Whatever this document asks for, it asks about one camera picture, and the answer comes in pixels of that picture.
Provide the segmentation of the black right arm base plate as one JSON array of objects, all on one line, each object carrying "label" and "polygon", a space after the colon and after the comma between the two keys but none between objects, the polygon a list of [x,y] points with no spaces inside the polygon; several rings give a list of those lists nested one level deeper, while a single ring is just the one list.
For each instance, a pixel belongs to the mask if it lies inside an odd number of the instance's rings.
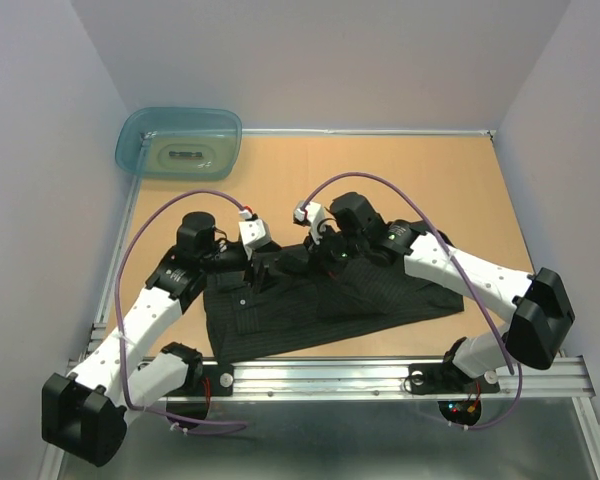
[{"label": "black right arm base plate", "polygon": [[498,393],[500,385],[483,377],[470,378],[457,367],[446,363],[415,363],[409,366],[406,385],[415,395]]}]

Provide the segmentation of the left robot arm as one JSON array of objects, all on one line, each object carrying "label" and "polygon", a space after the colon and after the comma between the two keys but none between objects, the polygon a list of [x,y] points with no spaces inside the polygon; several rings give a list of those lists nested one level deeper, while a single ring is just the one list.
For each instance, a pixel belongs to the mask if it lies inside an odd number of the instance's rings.
[{"label": "left robot arm", "polygon": [[162,333],[178,321],[207,285],[210,273],[243,272],[258,249],[272,243],[267,224],[240,213],[239,238],[217,239],[214,217],[185,215],[167,251],[126,315],[81,363],[53,374],[42,387],[44,441],[95,466],[108,463],[128,428],[143,413],[164,414],[157,402],[177,390],[195,392],[202,382],[201,354],[171,343],[149,363],[141,361]]}]

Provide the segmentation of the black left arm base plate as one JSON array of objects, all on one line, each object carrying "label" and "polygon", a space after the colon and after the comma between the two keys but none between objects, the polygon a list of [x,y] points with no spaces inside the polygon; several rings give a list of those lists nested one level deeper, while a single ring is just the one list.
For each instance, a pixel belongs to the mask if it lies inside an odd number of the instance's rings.
[{"label": "black left arm base plate", "polygon": [[169,397],[231,397],[235,367],[231,364],[205,363],[195,384],[184,385],[168,393]]}]

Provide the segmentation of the black pinstriped long sleeve shirt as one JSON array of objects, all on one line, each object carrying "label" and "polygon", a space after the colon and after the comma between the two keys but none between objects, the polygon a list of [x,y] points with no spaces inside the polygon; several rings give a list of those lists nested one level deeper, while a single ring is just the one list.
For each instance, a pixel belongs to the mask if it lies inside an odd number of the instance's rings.
[{"label": "black pinstriped long sleeve shirt", "polygon": [[260,282],[242,272],[209,276],[203,293],[214,357],[234,363],[315,347],[461,313],[461,295],[365,258],[334,276],[311,272],[301,245],[255,256]]}]

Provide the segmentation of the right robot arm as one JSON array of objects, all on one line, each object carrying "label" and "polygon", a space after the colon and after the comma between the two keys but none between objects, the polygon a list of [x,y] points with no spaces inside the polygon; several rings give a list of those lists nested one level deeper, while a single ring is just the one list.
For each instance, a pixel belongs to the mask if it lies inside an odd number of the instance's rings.
[{"label": "right robot arm", "polygon": [[415,394],[464,389],[489,371],[515,360],[549,369],[575,314],[555,271],[512,270],[453,247],[425,222],[386,222],[366,197],[349,192],[328,208],[301,202],[295,223],[308,227],[308,250],[323,265],[362,256],[377,266],[398,265],[423,279],[473,299],[504,321],[492,333],[458,339],[439,364],[419,367],[411,377]]}]

